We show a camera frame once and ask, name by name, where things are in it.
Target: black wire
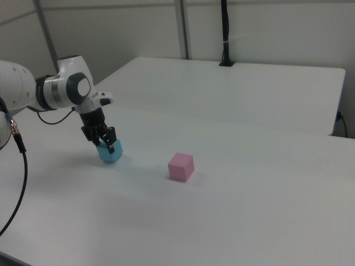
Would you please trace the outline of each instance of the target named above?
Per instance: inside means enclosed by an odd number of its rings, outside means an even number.
[[[344,116],[342,116],[342,120],[343,120],[343,124],[344,124],[344,128],[345,128],[345,137],[348,137],[348,130],[346,128],[346,123],[345,123]]]
[[[40,116],[39,113],[37,113],[39,119],[44,122],[45,124],[47,125],[56,125],[56,124],[59,124],[60,122],[63,122],[72,112],[74,112],[74,110],[70,111],[63,119],[59,120],[58,122],[55,122],[55,123],[50,123],[50,122],[47,122],[45,120],[43,120],[43,118]]]
[[[2,107],[2,109],[4,110],[4,112],[9,112],[7,110],[6,104],[4,102],[4,100],[0,97],[0,106]]]
[[[15,210],[13,211],[9,221],[5,224],[4,228],[2,228],[2,230],[0,231],[0,237],[1,235],[5,232],[5,230],[9,227],[9,225],[11,224],[12,220],[14,219],[20,205],[22,202],[22,198],[24,195],[24,191],[26,189],[26,184],[27,184],[27,175],[28,175],[28,165],[27,165],[27,156],[26,153],[23,152],[22,153],[23,156],[23,163],[24,163],[24,179],[23,179],[23,185],[22,185],[22,190],[21,190],[21,194],[20,194],[20,198],[18,199],[17,205],[15,207]]]

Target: white wall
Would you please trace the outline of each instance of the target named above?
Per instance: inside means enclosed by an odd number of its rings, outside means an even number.
[[[42,7],[58,57],[82,55],[95,83],[138,56],[181,58],[174,0],[42,0]]]
[[[192,59],[221,60],[219,2],[187,0]],[[230,43],[232,59],[249,63],[336,67],[347,71],[340,109],[344,111],[349,135],[355,137],[355,3],[230,2],[230,37],[242,35]],[[338,124],[336,134],[343,135],[342,124]]]
[[[0,0],[0,60],[25,66],[35,78],[55,74],[31,0]]]

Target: black pole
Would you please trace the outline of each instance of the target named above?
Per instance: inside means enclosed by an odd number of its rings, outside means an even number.
[[[231,67],[234,62],[229,58],[229,18],[227,11],[227,0],[221,0],[221,10],[222,10],[222,30],[223,30],[223,56],[220,66]]]

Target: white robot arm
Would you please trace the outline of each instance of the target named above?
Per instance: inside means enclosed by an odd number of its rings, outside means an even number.
[[[102,139],[112,154],[116,141],[114,127],[107,127],[102,106],[113,102],[112,94],[98,92],[93,78],[81,56],[58,60],[59,73],[37,80],[31,72],[16,63],[0,60],[0,97],[11,113],[12,110],[28,107],[42,112],[73,107],[82,118],[82,130],[88,141],[96,146]],[[0,105],[0,150],[7,143],[11,131]]]

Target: white table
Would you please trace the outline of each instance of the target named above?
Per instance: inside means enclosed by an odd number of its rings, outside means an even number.
[[[29,180],[2,252],[37,266],[353,265],[353,140],[104,111],[124,149],[114,165],[78,115],[57,126],[16,116]],[[175,152],[194,156],[187,183],[168,179]],[[0,153],[0,224],[21,189],[21,159],[13,141]]]
[[[329,135],[345,70],[136,58],[103,80],[119,106]]]

